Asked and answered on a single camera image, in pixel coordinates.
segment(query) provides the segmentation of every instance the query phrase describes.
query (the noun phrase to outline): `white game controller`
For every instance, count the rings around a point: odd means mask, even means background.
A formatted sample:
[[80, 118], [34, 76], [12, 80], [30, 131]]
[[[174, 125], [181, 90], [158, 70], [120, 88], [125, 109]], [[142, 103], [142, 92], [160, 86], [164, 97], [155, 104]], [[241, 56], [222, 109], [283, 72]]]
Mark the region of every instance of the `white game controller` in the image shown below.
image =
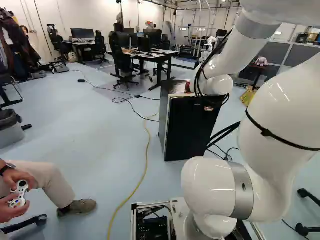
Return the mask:
[[15, 208], [21, 208], [24, 205], [26, 205], [26, 199], [25, 194], [29, 188], [28, 182], [26, 180], [20, 180], [16, 183], [16, 190], [13, 191], [10, 189], [10, 192], [13, 194], [19, 194], [18, 197], [13, 199], [12, 201], [8, 201], [9, 208], [15, 209]]

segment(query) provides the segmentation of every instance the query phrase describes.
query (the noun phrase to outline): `black wheel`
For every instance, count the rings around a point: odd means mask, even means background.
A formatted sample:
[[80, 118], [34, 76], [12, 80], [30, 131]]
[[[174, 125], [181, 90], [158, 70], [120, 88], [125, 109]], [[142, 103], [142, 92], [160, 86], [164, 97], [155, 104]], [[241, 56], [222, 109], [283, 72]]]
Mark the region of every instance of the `black wheel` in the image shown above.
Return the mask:
[[308, 196], [308, 191], [305, 190], [304, 188], [301, 188], [298, 190], [298, 195], [304, 199]]
[[45, 214], [40, 215], [40, 216], [38, 216], [38, 220], [36, 221], [35, 224], [36, 224], [38, 227], [44, 226], [44, 225], [46, 225], [46, 223], [47, 223], [47, 219], [48, 219], [48, 216], [47, 216], [47, 215], [45, 215]]
[[304, 236], [304, 237], [308, 236], [308, 234], [309, 234], [308, 229], [305, 226], [303, 226], [301, 223], [298, 223], [295, 226], [295, 230], [298, 234], [300, 234], [301, 236]]

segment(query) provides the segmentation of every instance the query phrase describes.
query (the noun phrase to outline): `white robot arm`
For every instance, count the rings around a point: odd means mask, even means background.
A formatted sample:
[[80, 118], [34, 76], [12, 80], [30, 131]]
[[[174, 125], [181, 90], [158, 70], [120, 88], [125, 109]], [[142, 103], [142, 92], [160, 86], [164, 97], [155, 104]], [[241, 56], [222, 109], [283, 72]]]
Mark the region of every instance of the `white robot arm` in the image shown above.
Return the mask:
[[[281, 22], [320, 24], [320, 1], [241, 0], [244, 7], [222, 54], [204, 66], [204, 94], [226, 94], [226, 74], [241, 71]], [[320, 54], [266, 82], [247, 108], [238, 130], [245, 165], [194, 157], [182, 170], [184, 199], [198, 229], [221, 239], [236, 219], [272, 222], [288, 211], [295, 176], [320, 150]]]

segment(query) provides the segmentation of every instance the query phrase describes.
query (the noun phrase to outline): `floor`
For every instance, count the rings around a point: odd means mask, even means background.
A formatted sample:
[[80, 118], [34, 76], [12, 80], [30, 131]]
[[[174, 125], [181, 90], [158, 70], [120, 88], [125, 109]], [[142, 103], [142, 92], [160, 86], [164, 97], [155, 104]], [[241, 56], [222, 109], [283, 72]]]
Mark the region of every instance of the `floor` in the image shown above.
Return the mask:
[[[44, 229], [28, 227], [15, 233], [12, 236], [15, 240], [106, 239], [112, 213], [134, 189], [143, 173], [148, 142], [143, 121], [128, 103], [112, 103], [113, 98], [127, 95], [77, 82], [85, 75], [95, 86], [112, 88], [116, 78], [103, 70], [112, 66], [103, 66], [98, 70], [78, 63], [68, 66], [74, 71], [48, 74], [46, 78], [19, 85], [24, 102], [12, 108], [22, 116], [24, 124], [32, 124], [33, 127], [26, 132], [24, 140], [1, 149], [0, 156], [3, 159], [57, 164], [74, 188], [76, 197], [92, 198], [97, 201], [98, 208], [87, 216], [69, 216], [58, 220], [55, 206], [41, 190], [33, 190], [26, 196], [31, 202], [29, 211], [10, 223], [47, 214], [47, 226]], [[153, 66], [153, 63], [148, 63], [146, 67], [151, 70]], [[193, 71], [173, 67], [172, 75], [178, 80], [190, 79]], [[132, 91], [149, 98], [160, 97], [160, 88], [147, 90], [153, 84], [148, 78], [136, 77], [136, 80], [140, 81], [140, 88], [134, 90], [132, 86]], [[10, 99], [17, 98], [10, 87], [7, 89]], [[243, 92], [242, 88], [233, 89], [229, 102], [220, 111], [215, 132], [242, 119], [245, 107], [239, 97]], [[159, 109], [158, 101], [134, 98], [131, 102], [143, 116], [150, 116]], [[167, 201], [182, 196], [180, 173], [185, 161], [164, 162], [158, 124], [149, 122], [147, 126], [152, 135], [148, 172], [139, 190], [118, 213], [111, 233], [112, 240], [127, 240], [130, 237], [130, 203]], [[237, 133], [223, 139], [219, 146], [224, 150], [236, 147]], [[243, 161], [240, 152], [230, 154], [235, 162]], [[206, 156], [211, 157], [212, 154], [207, 152]], [[297, 189], [304, 187], [320, 196], [316, 184], [319, 164], [320, 161], [311, 161], [296, 178], [292, 205], [285, 218], [291, 226], [298, 222], [307, 226], [320, 225], [320, 208], [309, 200], [301, 200], [296, 194]], [[281, 222], [259, 226], [268, 240], [303, 239]], [[318, 233], [309, 237], [311, 240], [318, 238]]]

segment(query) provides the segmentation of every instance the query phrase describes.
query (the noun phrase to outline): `gray sneaker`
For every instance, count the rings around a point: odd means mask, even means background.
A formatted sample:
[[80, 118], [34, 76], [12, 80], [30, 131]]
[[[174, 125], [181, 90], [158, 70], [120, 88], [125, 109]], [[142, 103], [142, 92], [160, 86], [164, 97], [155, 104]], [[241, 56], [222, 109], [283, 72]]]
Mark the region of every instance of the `gray sneaker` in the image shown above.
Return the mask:
[[58, 217], [76, 214], [91, 213], [97, 206], [96, 201], [91, 199], [75, 200], [70, 204], [70, 211], [63, 213], [59, 208], [56, 210]]

